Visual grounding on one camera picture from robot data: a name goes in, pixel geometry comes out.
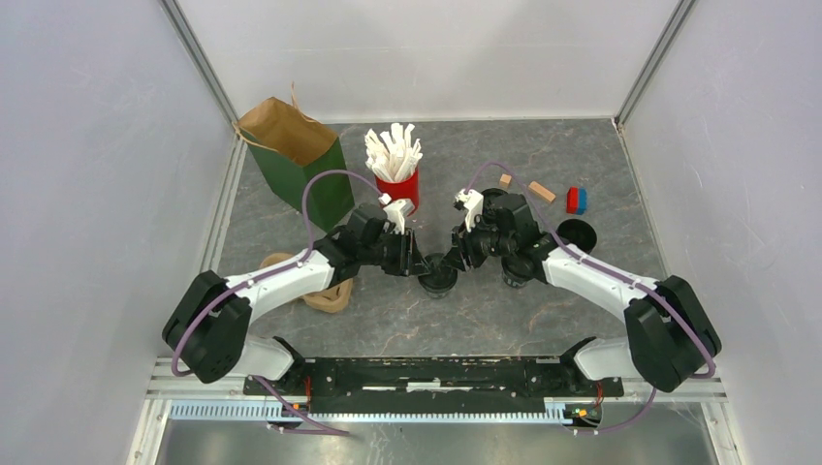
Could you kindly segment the black coffee cup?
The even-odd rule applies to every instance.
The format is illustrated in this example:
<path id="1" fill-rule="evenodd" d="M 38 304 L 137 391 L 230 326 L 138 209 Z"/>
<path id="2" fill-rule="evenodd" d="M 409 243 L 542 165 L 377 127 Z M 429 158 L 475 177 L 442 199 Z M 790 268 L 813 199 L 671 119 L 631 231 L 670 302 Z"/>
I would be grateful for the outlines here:
<path id="1" fill-rule="evenodd" d="M 429 298 L 441 299 L 441 298 L 446 297 L 452 291 L 452 289 L 451 288 L 434 289 L 434 288 L 423 287 L 423 291 L 426 293 L 426 295 Z"/>
<path id="2" fill-rule="evenodd" d="M 504 257 L 501 266 L 503 282 L 511 288 L 522 288 L 534 277 L 534 265 L 529 259 L 519 256 Z"/>
<path id="3" fill-rule="evenodd" d="M 581 219 L 570 218 L 564 220 L 557 227 L 556 232 L 567 243 L 574 244 L 587 254 L 592 252 L 597 245 L 598 236 L 595 229 Z"/>

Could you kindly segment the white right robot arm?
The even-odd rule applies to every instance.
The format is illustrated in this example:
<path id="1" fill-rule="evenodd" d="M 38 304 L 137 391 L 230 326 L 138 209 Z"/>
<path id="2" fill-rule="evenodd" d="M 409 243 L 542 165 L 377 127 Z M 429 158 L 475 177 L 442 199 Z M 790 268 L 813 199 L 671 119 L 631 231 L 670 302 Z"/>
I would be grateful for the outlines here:
<path id="1" fill-rule="evenodd" d="M 542 231 L 523 195 L 461 190 L 455 208 L 464 219 L 440 262 L 446 284 L 497 257 L 508 286 L 539 281 L 584 298 L 624 324 L 623 337 L 587 338 L 565 353 L 559 380 L 567 392 L 584 395 L 609 378 L 642 378 L 672 392 L 689 378 L 714 373 L 721 340 L 683 278 L 657 280 L 592 257 L 596 234 L 588 223 L 567 220 L 556 231 Z"/>

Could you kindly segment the green paper bag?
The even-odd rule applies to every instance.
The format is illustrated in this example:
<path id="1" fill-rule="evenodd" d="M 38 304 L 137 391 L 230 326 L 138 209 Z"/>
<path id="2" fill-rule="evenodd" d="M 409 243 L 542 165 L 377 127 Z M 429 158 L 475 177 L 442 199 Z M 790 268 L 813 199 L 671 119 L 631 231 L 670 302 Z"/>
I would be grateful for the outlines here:
<path id="1" fill-rule="evenodd" d="M 338 137 L 330 127 L 305 114 L 296 93 L 286 102 L 263 100 L 234 124 L 251 150 L 271 191 L 324 232 L 335 227 L 354 207 L 351 181 L 345 174 L 315 177 L 344 170 Z"/>

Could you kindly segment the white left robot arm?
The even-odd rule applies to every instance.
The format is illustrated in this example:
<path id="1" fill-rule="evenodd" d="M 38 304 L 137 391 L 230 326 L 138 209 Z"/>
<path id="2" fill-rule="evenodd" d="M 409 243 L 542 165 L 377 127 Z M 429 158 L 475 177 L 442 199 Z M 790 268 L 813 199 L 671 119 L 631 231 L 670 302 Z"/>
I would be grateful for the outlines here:
<path id="1" fill-rule="evenodd" d="M 210 384 L 242 372 L 268 380 L 281 394 L 297 392 L 304 369 L 294 350 L 275 337 L 249 335 L 251 324 L 285 303 L 342 284 L 363 266 L 402 277 L 428 273 L 405 225 L 412 208 L 408 199 L 362 204 L 346 224 L 295 257 L 228 278 L 212 270 L 198 274 L 162 330 L 173 351 L 173 374 Z"/>

